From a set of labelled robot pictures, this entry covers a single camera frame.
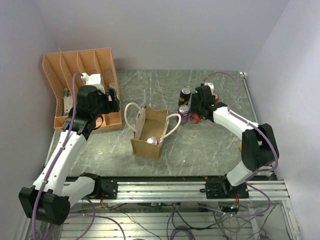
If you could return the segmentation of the red can silver top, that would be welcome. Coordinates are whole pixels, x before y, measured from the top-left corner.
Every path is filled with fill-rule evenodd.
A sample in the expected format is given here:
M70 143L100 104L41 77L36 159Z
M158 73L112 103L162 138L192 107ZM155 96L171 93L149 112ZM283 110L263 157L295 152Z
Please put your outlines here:
M192 113L189 116L189 120L193 124L199 124L201 122L202 118L197 113Z

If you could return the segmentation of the black soda can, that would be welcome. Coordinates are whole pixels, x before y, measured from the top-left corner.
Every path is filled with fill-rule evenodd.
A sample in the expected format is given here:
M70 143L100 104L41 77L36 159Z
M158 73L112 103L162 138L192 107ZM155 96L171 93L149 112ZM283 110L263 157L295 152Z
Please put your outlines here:
M188 105L190 97L191 97L191 89L190 89L190 87L189 86L182 87L180 92L179 92L178 106Z

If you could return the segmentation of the purple Fanta can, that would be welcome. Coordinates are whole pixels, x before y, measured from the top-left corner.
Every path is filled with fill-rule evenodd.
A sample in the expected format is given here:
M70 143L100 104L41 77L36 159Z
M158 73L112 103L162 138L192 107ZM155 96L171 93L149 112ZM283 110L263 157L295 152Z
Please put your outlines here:
M181 116L181 125L184 125L188 122L190 108L188 105L182 104L178 107L177 113Z

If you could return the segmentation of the watermelon print canvas bag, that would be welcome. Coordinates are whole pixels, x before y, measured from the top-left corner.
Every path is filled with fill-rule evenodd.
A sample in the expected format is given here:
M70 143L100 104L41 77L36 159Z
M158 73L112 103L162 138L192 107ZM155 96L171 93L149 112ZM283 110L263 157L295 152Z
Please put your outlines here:
M128 109L132 106L138 109L133 125L128 122L127 116ZM169 114L168 109L155 110L148 105L140 107L135 102L125 106L124 120L133 132L133 138L130 140L132 153L149 159L160 158L164 140L181 125L181 116L178 113ZM149 137L156 137L159 143L147 143Z

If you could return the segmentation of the red can front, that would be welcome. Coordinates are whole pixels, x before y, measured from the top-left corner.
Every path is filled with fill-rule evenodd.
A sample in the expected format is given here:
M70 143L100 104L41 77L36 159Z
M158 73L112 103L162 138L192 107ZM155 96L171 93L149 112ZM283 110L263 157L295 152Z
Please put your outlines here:
M154 137L154 136L148 137L148 138L146 139L146 142L147 142L148 144L152 144L152 145L158 145L158 144L159 144L158 139L157 139L156 137Z

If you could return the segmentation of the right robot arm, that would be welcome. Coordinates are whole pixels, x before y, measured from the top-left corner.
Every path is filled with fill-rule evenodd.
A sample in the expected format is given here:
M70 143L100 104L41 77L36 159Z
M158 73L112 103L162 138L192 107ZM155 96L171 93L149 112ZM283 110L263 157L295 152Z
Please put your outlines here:
M221 125L241 140L241 160L221 180L220 192L224 197L233 197L238 187L261 172L262 167L278 166L279 150L269 124L249 121L225 103L216 102L211 87L204 83L191 95L191 109L202 119Z

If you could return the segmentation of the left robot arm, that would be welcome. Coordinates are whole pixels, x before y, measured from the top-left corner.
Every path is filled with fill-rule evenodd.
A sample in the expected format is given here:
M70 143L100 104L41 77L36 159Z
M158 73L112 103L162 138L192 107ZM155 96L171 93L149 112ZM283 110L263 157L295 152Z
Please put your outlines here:
M83 173L70 185L65 185L68 173L96 121L105 114L120 111L120 101L112 87L106 93L93 85L79 88L77 104L65 119L58 145L47 165L31 187L23 187L18 198L27 218L61 225L71 207L84 197L98 198L102 193L101 177Z

